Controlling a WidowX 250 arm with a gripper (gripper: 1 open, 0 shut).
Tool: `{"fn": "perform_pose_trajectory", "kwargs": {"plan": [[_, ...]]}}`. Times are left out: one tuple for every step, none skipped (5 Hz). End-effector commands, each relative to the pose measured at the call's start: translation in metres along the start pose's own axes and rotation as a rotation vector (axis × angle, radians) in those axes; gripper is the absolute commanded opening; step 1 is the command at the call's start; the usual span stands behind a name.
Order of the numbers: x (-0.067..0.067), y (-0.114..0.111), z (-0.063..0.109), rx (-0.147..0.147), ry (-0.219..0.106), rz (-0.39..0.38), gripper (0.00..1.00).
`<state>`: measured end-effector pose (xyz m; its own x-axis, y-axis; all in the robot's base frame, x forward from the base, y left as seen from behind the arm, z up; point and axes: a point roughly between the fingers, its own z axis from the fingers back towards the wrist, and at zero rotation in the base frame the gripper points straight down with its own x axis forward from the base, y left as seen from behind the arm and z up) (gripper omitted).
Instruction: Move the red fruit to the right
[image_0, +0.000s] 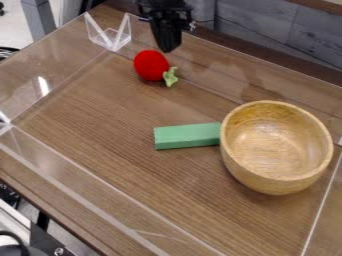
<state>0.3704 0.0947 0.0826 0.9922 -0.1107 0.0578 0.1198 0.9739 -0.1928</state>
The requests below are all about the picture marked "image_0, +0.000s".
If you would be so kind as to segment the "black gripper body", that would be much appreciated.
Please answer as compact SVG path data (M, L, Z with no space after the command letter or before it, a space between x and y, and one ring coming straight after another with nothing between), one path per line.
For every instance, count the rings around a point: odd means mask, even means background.
M175 15L183 30L192 31L195 29L194 7L186 0L135 0L135 4L143 19L164 19Z

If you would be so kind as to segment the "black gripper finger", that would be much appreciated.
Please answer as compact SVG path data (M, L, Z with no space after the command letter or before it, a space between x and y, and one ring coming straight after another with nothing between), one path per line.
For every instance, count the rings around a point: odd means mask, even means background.
M163 24L163 51L171 52L182 44L182 27L174 23Z
M160 21L151 19L149 26L151 26L151 30L152 30L152 34L154 34L158 46L162 47L163 46L163 33L162 33Z

